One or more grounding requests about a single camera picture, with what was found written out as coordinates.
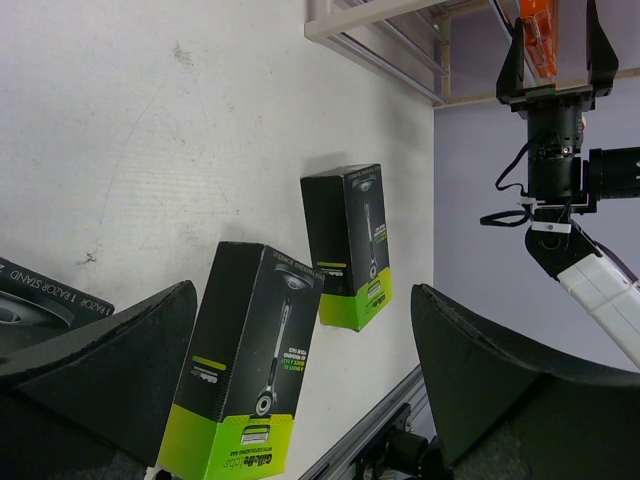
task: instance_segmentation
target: black cylinder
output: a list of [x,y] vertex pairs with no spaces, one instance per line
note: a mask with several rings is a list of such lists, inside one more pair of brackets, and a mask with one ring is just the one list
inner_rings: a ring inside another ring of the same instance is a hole
[[589,152],[589,191],[598,200],[640,196],[640,147]]
[[407,475],[421,474],[420,459],[429,448],[429,441],[413,433],[396,430],[389,434],[386,463],[393,470]]
[[538,200],[564,203],[582,186],[580,153],[583,141],[579,105],[528,113],[529,194]]

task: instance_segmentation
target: box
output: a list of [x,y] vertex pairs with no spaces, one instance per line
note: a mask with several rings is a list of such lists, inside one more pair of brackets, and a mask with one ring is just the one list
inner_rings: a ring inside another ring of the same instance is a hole
[[282,473],[324,276],[266,245],[218,245],[158,463],[184,480]]
[[380,165],[300,181],[313,265],[325,274],[320,321],[360,331],[391,300]]
[[104,300],[0,258],[0,361],[112,313]]

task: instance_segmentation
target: green label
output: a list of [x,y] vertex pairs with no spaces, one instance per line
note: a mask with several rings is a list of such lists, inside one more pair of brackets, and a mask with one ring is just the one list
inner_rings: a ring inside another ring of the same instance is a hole
[[173,405],[158,463],[184,480],[256,480],[284,472],[291,415],[220,424]]
[[353,297],[323,294],[320,322],[360,331],[391,301],[391,294],[391,269],[387,267]]

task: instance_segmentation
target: scratch on table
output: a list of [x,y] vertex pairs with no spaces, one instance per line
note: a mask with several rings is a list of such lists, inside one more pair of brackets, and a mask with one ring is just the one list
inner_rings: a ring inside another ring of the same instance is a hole
[[100,225],[101,228],[102,228],[102,221],[104,220],[104,214],[105,214],[105,212],[107,210],[107,205],[109,203],[109,198],[111,196],[111,189],[113,188],[113,181],[115,180],[116,174],[118,173],[118,168],[120,167],[120,162],[122,162],[122,159],[124,158],[124,154],[127,152],[127,147],[129,146],[129,141],[131,140],[131,137],[133,136],[133,133],[136,131],[136,128],[138,128],[138,124],[140,123],[140,120],[142,120],[142,117],[144,117],[144,115],[147,113],[147,110],[149,110],[149,107],[151,107],[151,104],[155,101],[156,97],[160,93],[160,90],[162,90],[162,88],[164,87],[164,84],[165,84],[166,81],[167,81],[167,77],[164,77],[164,80],[162,81],[162,83],[160,84],[158,89],[156,90],[156,93],[153,94],[153,96],[151,97],[151,100],[149,100],[147,102],[147,104],[145,105],[145,107],[142,109],[142,111],[140,112],[140,115],[138,115],[138,118],[136,118],[136,121],[133,122],[133,125],[131,126],[131,129],[129,130],[129,133],[127,134],[127,138],[125,139],[124,144],[122,145],[122,148],[120,149],[120,155],[118,156],[118,160],[116,161],[116,166],[114,167],[113,173],[111,174],[111,179],[109,180],[109,186],[107,187],[107,194],[105,195],[104,203],[102,205],[102,211],[100,212],[100,219],[98,220],[98,224]]

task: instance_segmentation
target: box top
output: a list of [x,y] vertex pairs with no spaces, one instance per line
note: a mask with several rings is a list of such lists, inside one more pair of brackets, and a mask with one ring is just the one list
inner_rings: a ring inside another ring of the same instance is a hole
[[341,167],[332,168],[324,172],[316,173],[314,175],[307,175],[304,178],[318,178],[318,177],[344,177],[360,170],[366,170],[367,168],[375,167],[377,163],[362,163],[359,165],[343,165]]

